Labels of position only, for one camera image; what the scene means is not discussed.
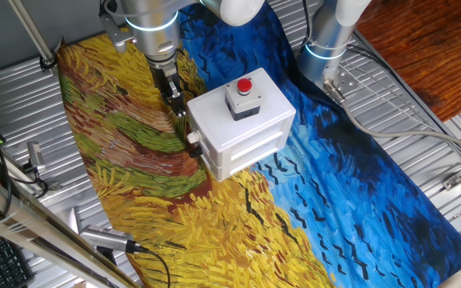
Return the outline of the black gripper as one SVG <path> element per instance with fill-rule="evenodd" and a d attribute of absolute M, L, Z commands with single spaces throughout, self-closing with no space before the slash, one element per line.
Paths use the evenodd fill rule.
<path fill-rule="evenodd" d="M 184 117 L 186 115 L 186 108 L 183 100 L 183 92 L 178 88 L 177 58 L 171 58 L 163 62 L 150 60 L 149 65 L 155 86 L 160 90 L 163 101 L 177 117 Z"/>

